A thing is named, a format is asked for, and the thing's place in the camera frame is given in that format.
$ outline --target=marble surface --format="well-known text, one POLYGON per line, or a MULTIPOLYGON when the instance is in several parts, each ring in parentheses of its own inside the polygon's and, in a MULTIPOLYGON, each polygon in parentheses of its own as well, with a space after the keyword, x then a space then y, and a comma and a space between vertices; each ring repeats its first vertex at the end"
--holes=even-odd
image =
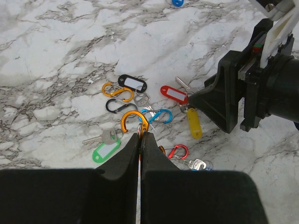
MULTIPOLYGON (((159 92, 164 84, 179 88, 175 76, 202 88, 229 50, 248 44, 263 18, 248 1, 186 0, 177 8, 170 0, 11 0, 0 2, 0 18, 1 169, 97 167, 95 145, 82 140, 120 128, 121 115, 105 110, 101 87, 129 74, 147 82, 154 109, 174 115, 155 124, 156 132, 150 128, 158 145, 185 144, 189 159, 248 173, 270 223, 299 223, 292 122, 271 116, 249 133, 236 127, 226 134, 198 111, 203 136, 195 140, 178 104, 159 92)), ((298 39, 293 53, 299 56, 298 39)), ((119 150, 138 123, 128 119, 119 150)))

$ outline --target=red carabiner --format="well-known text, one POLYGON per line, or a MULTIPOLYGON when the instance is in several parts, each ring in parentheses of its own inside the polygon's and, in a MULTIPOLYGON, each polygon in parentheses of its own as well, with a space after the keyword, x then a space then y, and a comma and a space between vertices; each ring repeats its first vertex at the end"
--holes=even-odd
POLYGON ((170 152, 169 156, 168 156, 168 159, 171 159, 174 155, 174 153, 176 152, 176 150, 179 148, 179 147, 182 147, 184 148, 184 150, 186 151, 186 154, 184 156, 181 157, 181 159, 185 159, 187 158, 187 156, 189 155, 189 150, 187 148, 187 146, 184 146, 184 145, 175 145, 172 149, 172 151, 170 152))

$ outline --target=green key tag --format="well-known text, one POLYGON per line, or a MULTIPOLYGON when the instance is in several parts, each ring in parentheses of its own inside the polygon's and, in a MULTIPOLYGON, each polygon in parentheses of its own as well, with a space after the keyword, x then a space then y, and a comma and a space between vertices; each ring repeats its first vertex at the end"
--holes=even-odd
POLYGON ((105 162, 121 145, 121 140, 118 138, 116 143, 106 145, 104 142, 100 144, 93 152, 93 161, 97 163, 105 162))

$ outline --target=white label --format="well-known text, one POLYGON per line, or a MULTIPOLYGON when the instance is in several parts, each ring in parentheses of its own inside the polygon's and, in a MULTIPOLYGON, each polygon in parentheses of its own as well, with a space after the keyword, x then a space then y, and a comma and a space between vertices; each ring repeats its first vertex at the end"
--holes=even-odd
POLYGON ((172 89, 168 89, 166 94, 169 95, 169 96, 172 96, 174 98, 177 98, 177 99, 179 99, 181 101, 184 101, 185 100, 185 96, 186 96, 185 94, 182 94, 180 92, 174 91, 172 89))
POLYGON ((131 78, 126 78, 125 85, 129 86, 131 88, 134 88, 136 90, 141 90, 141 88, 143 87, 142 82, 139 82, 139 81, 137 81, 135 79, 131 79, 131 78))
POLYGON ((107 156, 115 147, 117 147, 117 142, 113 143, 112 145, 104 145, 103 147, 101 147, 99 150, 97 150, 97 153, 104 158, 105 156, 107 156))

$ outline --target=red key tag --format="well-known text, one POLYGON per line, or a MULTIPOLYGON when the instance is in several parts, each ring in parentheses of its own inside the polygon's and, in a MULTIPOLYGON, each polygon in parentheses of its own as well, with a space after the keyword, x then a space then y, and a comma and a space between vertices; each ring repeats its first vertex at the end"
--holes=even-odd
POLYGON ((180 104, 188 103, 188 97, 186 93, 180 90, 176 90, 175 88, 172 88, 170 86, 162 86, 160 92, 162 93, 162 95, 174 99, 178 101, 180 104))

